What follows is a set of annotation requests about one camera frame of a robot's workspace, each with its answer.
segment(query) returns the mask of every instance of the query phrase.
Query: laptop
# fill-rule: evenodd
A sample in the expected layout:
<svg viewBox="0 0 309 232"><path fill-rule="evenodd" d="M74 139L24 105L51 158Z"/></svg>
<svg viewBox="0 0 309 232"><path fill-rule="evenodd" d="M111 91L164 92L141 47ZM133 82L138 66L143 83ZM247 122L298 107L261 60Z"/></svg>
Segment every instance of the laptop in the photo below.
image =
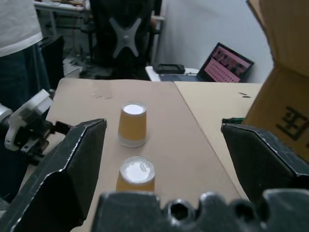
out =
<svg viewBox="0 0 309 232"><path fill-rule="evenodd" d="M198 74L161 74L161 81L240 82L254 63L218 43Z"/></svg>

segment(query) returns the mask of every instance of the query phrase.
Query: cardboard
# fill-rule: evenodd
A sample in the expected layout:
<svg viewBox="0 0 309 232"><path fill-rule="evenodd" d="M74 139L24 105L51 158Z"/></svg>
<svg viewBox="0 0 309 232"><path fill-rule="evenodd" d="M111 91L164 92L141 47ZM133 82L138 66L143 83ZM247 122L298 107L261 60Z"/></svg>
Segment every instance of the cardboard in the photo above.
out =
<svg viewBox="0 0 309 232"><path fill-rule="evenodd" d="M275 64L244 123L269 130L309 162L309 1L259 6Z"/></svg>
<svg viewBox="0 0 309 232"><path fill-rule="evenodd" d="M100 194L115 190L120 166L131 156L145 156L154 165L155 193L162 206L183 198L197 207L200 194L207 191L219 192L227 201L239 198L174 83L64 78L54 101L47 117L52 122L76 125L106 118L108 124L88 218L72 231L90 231ZM138 148L122 146L118 140L120 110L127 101L141 101L147 107L147 142Z"/></svg>
<svg viewBox="0 0 309 232"><path fill-rule="evenodd" d="M240 196L243 191L221 133L223 118L245 117L261 84L175 82Z"/></svg>

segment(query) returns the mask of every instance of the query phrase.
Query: jeans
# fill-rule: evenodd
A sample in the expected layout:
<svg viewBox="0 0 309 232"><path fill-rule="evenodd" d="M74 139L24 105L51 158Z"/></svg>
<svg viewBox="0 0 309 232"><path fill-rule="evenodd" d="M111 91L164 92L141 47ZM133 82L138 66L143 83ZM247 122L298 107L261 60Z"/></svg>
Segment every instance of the jeans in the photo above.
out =
<svg viewBox="0 0 309 232"><path fill-rule="evenodd" d="M37 44L0 57L0 103L13 111L37 94L49 90L49 80L41 51ZM7 150L0 141L0 198L11 202L18 193L27 160L17 152Z"/></svg>

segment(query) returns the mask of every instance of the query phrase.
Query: white wall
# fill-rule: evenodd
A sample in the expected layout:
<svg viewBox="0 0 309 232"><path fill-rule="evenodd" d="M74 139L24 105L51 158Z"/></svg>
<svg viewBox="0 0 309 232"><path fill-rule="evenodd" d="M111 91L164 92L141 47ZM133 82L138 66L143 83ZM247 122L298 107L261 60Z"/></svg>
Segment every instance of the white wall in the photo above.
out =
<svg viewBox="0 0 309 232"><path fill-rule="evenodd" d="M200 69L218 42L255 62L248 82L263 83L273 67L267 39L245 0L165 0L160 63Z"/></svg>

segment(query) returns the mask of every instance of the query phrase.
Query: cup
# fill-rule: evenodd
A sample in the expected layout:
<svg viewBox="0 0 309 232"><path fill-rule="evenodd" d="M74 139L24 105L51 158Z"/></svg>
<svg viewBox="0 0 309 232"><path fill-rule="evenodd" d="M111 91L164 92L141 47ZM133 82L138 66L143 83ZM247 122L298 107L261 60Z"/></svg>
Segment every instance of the cup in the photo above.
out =
<svg viewBox="0 0 309 232"><path fill-rule="evenodd" d="M154 191L154 175L154 166L145 157L130 157L120 167L116 191Z"/></svg>
<svg viewBox="0 0 309 232"><path fill-rule="evenodd" d="M122 105L118 138L122 145L139 147L146 142L146 106L139 101L129 101Z"/></svg>

